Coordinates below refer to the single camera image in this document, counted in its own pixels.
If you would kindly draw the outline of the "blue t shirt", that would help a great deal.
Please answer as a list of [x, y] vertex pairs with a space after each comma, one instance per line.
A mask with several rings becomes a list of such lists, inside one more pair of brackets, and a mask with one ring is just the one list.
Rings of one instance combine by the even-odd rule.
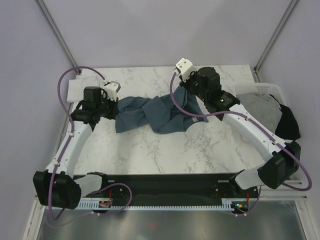
[[207, 123], [206, 117], [189, 116], [181, 112], [169, 94], [163, 96], [129, 96], [118, 102], [115, 131], [124, 133], [149, 125], [154, 133], [186, 132], [195, 123]]

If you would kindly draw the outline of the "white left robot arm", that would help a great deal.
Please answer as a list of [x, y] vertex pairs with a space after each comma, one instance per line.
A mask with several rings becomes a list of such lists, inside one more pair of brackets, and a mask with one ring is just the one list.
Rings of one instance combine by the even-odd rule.
[[44, 171], [37, 171], [33, 184], [41, 205], [74, 210], [80, 199], [94, 192], [106, 196], [110, 185], [103, 175], [90, 172], [74, 174], [81, 151], [102, 118], [114, 120], [118, 114], [121, 86], [111, 81], [103, 87], [89, 86], [83, 90], [83, 99], [71, 113], [67, 133], [51, 163]]

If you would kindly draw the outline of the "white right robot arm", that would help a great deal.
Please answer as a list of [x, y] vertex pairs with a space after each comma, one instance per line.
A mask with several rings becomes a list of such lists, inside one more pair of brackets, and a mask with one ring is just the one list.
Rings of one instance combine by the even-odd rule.
[[238, 131], [264, 160], [264, 164], [239, 171], [231, 178], [229, 191], [233, 196], [240, 197], [255, 186], [277, 189], [301, 168], [300, 145], [276, 136], [259, 123], [238, 98], [222, 89], [213, 67], [196, 70], [193, 65], [177, 65], [173, 72], [181, 87], [198, 97], [211, 116]]

